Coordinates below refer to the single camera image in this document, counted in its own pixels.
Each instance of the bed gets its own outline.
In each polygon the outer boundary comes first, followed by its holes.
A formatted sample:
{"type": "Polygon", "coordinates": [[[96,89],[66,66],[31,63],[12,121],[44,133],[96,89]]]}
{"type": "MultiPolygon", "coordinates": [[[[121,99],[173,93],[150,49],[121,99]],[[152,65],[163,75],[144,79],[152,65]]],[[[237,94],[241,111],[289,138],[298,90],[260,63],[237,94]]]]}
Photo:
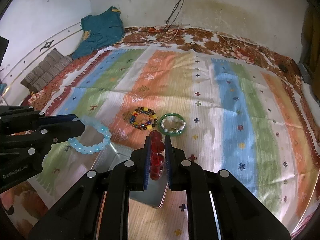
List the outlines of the bed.
{"type": "MultiPolygon", "coordinates": [[[[113,145],[134,149],[149,134],[129,124],[137,107],[159,117],[180,114],[187,128],[172,145],[205,170],[229,170],[295,236],[320,198],[320,129],[297,65],[253,41],[206,29],[181,29],[165,42],[175,32],[126,28],[120,43],[74,60],[28,102],[46,115],[95,117],[109,127],[113,145]]],[[[94,137],[86,130],[80,141],[89,145],[94,137]]],[[[5,208],[14,207],[9,217],[18,230],[27,236],[100,157],[67,142],[53,145],[44,171],[2,196],[5,208]]],[[[186,203],[185,192],[170,190],[159,209],[130,200],[129,238],[188,239],[187,210],[179,208],[186,203]]]]}

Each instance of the blue cross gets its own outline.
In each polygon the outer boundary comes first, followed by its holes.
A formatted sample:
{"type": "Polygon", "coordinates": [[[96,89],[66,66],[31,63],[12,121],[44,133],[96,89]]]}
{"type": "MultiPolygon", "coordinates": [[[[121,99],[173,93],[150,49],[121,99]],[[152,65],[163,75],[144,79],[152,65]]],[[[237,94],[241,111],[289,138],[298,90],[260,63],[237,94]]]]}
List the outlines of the blue cross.
{"type": "Polygon", "coordinates": [[[181,208],[181,211],[183,212],[185,209],[187,209],[186,204],[182,204],[182,206],[179,206],[179,208],[181,208]]]}

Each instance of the pillow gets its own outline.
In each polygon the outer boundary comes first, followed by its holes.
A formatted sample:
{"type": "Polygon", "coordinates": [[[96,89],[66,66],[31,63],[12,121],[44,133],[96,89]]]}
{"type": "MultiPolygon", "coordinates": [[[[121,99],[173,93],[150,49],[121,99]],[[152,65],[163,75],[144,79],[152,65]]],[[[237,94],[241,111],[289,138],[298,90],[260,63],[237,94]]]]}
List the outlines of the pillow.
{"type": "Polygon", "coordinates": [[[66,66],[72,62],[72,57],[61,58],[53,67],[49,68],[31,87],[30,92],[37,93],[50,83],[66,66]]]}
{"type": "Polygon", "coordinates": [[[39,63],[22,81],[20,84],[24,85],[31,92],[32,85],[51,67],[53,67],[63,55],[54,48],[50,51],[44,60],[39,63]]]}

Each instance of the bedsheet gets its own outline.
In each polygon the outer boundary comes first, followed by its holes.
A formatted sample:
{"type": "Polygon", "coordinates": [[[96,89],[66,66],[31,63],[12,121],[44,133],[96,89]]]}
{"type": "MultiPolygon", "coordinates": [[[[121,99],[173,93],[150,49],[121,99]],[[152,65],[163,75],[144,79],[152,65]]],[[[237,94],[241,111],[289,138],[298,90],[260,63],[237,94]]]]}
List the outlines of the bedsheet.
{"type": "MultiPolygon", "coordinates": [[[[287,76],[280,72],[266,48],[252,49],[252,58],[250,41],[230,41],[216,33],[183,35],[183,45],[121,43],[95,52],[68,66],[50,96],[38,95],[31,103],[47,115],[94,116],[110,128],[112,143],[132,148],[142,147],[148,135],[129,124],[135,108],[147,106],[158,116],[178,113],[187,128],[172,138],[172,145],[206,170],[228,169],[294,233],[310,200],[318,198],[319,176],[315,128],[308,121],[299,77],[293,68],[287,76]],[[224,44],[219,53],[201,49],[209,41],[224,44]],[[235,45],[244,47],[246,56],[231,55],[235,45]]],[[[86,129],[80,142],[89,145],[95,136],[86,129]]],[[[44,171],[29,180],[31,191],[50,208],[97,156],[81,155],[68,143],[54,145],[44,171]]],[[[179,208],[186,203],[185,192],[170,190],[160,209],[130,200],[129,238],[187,239],[187,210],[179,208]]],[[[34,221],[28,222],[32,227],[34,221]]]]}

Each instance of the orange stripe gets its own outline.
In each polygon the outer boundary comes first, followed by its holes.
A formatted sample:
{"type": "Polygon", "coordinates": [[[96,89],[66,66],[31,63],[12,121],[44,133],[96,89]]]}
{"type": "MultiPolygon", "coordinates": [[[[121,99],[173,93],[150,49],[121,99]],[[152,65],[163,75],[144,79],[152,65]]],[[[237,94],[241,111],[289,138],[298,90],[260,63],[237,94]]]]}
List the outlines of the orange stripe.
{"type": "Polygon", "coordinates": [[[142,148],[149,130],[140,131],[132,127],[129,123],[131,113],[140,106],[150,107],[157,113],[161,108],[160,97],[155,95],[163,94],[167,89],[168,75],[173,66],[173,59],[178,54],[174,51],[157,50],[144,66],[142,73],[135,82],[132,91],[124,95],[120,111],[114,122],[109,126],[112,141],[121,143],[131,148],[142,148]],[[120,135],[126,135],[130,140],[123,140],[120,135]]]}
{"type": "Polygon", "coordinates": [[[289,95],[278,77],[262,73],[280,108],[291,139],[296,168],[298,170],[298,204],[296,214],[300,218],[305,212],[317,179],[308,139],[303,130],[299,116],[295,111],[289,95]]]}

